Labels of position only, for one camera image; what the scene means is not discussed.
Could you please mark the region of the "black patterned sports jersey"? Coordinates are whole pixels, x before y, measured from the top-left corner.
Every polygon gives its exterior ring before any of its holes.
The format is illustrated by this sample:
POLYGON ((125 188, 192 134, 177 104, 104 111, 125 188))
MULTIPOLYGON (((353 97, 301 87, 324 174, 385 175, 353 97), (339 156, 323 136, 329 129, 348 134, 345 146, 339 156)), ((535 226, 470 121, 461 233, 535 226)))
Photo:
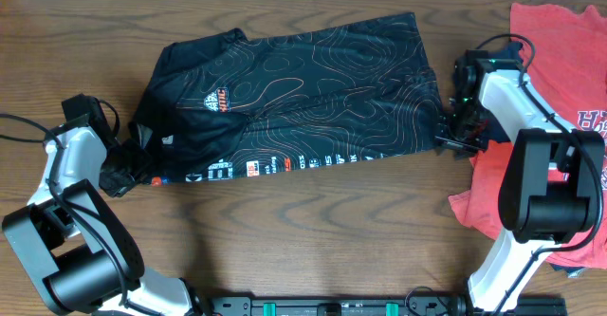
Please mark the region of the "black patterned sports jersey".
POLYGON ((132 118, 152 186, 259 177, 429 151, 443 114, 410 12, 166 46, 132 118))

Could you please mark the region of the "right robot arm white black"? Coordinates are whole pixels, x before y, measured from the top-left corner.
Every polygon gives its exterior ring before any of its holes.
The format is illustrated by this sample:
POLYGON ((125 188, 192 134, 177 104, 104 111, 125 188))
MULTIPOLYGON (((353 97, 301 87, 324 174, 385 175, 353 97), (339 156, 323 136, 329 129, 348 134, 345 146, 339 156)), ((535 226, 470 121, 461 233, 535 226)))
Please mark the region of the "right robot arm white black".
POLYGON ((604 141, 564 120, 535 90, 515 59, 468 50, 454 64, 453 111, 439 123, 439 149, 470 157, 487 150, 497 126, 513 144, 498 194, 502 228, 467 293, 450 315, 563 315, 556 299, 520 300, 552 253, 575 251, 596 236, 604 211, 600 182, 604 141))

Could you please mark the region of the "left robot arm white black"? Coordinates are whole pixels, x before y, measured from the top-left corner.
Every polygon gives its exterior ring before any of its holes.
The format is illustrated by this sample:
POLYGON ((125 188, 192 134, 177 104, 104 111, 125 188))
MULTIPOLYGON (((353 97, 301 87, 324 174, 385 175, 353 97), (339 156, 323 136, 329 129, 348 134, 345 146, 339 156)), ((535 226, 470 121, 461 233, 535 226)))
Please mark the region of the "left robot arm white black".
POLYGON ((145 267, 134 238, 99 193, 113 133, 84 115, 45 131, 43 178, 2 232, 57 315, 201 315, 191 287, 145 267))

